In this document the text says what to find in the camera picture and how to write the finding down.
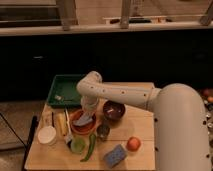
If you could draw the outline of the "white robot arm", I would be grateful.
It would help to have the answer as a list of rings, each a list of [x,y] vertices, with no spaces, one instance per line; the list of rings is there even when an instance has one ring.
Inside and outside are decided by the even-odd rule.
[[[77,83],[84,110],[103,98],[151,112],[154,117],[156,171],[211,171],[206,109],[192,87],[172,83],[163,88],[107,84],[91,71]]]

